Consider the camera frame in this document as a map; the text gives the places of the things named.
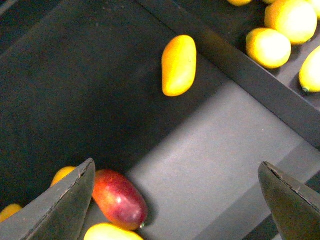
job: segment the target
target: yellow fruit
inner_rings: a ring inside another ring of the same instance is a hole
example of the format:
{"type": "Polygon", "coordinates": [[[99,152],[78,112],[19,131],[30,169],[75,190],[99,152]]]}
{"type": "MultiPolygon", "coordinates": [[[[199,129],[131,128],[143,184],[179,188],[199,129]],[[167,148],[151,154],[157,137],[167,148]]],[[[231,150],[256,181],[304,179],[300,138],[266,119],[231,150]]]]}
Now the yellow fruit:
{"type": "Polygon", "coordinates": [[[13,203],[8,206],[6,206],[1,212],[0,212],[0,223],[6,220],[7,218],[11,217],[13,214],[18,212],[22,207],[19,204],[13,203]]]}
{"type": "Polygon", "coordinates": [[[320,20],[320,0],[306,0],[306,1],[312,5],[316,13],[317,19],[320,20]]]}
{"type": "Polygon", "coordinates": [[[50,187],[52,187],[57,182],[59,182],[61,179],[63,179],[66,175],[71,173],[75,168],[76,168],[75,166],[65,166],[65,167],[61,168],[59,171],[57,171],[52,179],[50,187]]]}
{"type": "Polygon", "coordinates": [[[161,58],[162,91],[174,97],[185,93],[196,75],[196,45],[188,35],[174,37],[164,48],[161,58]]]}
{"type": "Polygon", "coordinates": [[[239,7],[250,3],[252,0],[227,0],[233,6],[239,7]]]}
{"type": "Polygon", "coordinates": [[[245,38],[246,54],[261,66],[274,69],[285,64],[291,54],[287,37],[271,28],[258,27],[245,38]]]}
{"type": "Polygon", "coordinates": [[[299,82],[305,92],[320,92],[320,46],[304,60],[299,71],[299,82]]]}
{"type": "Polygon", "coordinates": [[[124,230],[111,223],[103,222],[90,227],[83,240],[143,240],[133,231],[124,230]]]}
{"type": "Polygon", "coordinates": [[[276,0],[262,0],[265,4],[272,4],[276,0]]]}
{"type": "Polygon", "coordinates": [[[305,0],[276,0],[265,8],[264,26],[285,35],[292,45],[303,44],[315,34],[317,15],[305,0]]]}

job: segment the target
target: yellow mango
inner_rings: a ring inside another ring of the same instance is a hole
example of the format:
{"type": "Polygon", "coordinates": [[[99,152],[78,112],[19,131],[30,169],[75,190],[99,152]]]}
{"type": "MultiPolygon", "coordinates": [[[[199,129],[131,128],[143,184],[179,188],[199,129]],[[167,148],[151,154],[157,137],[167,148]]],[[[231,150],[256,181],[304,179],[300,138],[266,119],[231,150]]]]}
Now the yellow mango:
{"type": "Polygon", "coordinates": [[[196,76],[196,44],[188,35],[174,37],[164,48],[161,58],[162,92],[174,97],[185,93],[196,76]]]}

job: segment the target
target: dark gray surface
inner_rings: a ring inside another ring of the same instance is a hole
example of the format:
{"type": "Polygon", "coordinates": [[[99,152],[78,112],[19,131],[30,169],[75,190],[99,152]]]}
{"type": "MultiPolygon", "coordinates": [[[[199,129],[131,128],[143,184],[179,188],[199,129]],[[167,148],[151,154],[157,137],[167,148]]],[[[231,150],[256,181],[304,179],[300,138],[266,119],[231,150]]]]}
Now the dark gray surface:
{"type": "MultiPolygon", "coordinates": [[[[200,54],[192,88],[164,96],[161,54],[175,35],[129,0],[62,1],[7,50],[1,206],[33,200],[59,168],[92,157],[145,196],[145,240],[234,240],[269,214],[261,161],[304,181],[320,169],[315,148],[200,54]]],[[[105,221],[96,210],[85,227],[105,221]]]]}
{"type": "MultiPolygon", "coordinates": [[[[307,99],[294,92],[290,87],[281,83],[269,71],[255,63],[251,58],[229,44],[221,37],[221,34],[214,32],[214,26],[217,22],[212,19],[210,24],[205,24],[199,15],[202,11],[197,11],[197,1],[191,1],[191,6],[194,8],[184,8],[184,5],[179,5],[172,0],[148,1],[137,0],[148,11],[156,16],[160,21],[166,24],[170,29],[177,34],[188,34],[193,37],[197,50],[222,70],[229,78],[234,80],[238,85],[245,89],[261,104],[276,114],[282,121],[288,124],[294,131],[306,139],[310,144],[320,149],[320,128],[319,119],[320,111],[310,104],[307,99]]],[[[229,10],[225,1],[200,1],[202,6],[214,5],[219,14],[226,14],[229,10]]],[[[250,14],[255,13],[257,5],[253,6],[250,14]]],[[[226,18],[225,25],[231,25],[232,28],[240,30],[250,28],[253,22],[246,22],[237,17],[245,15],[247,7],[239,7],[237,14],[226,18]]],[[[219,26],[220,31],[228,29],[228,27],[219,26]]]]}
{"type": "MultiPolygon", "coordinates": [[[[230,81],[128,172],[153,206],[141,235],[242,239],[270,214],[257,175],[267,160],[303,182],[320,168],[315,148],[230,81]]],[[[82,234],[104,221],[92,204],[82,234]]]]}

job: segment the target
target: red mango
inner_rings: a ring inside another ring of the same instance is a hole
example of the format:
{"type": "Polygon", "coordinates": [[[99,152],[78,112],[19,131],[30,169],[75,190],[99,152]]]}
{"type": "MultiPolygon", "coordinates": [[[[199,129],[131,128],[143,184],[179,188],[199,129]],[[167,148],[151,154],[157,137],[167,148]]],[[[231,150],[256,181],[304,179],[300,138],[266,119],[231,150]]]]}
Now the red mango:
{"type": "Polygon", "coordinates": [[[92,197],[105,217],[125,230],[137,229],[147,218],[148,207],[144,198],[116,171],[96,171],[92,197]]]}

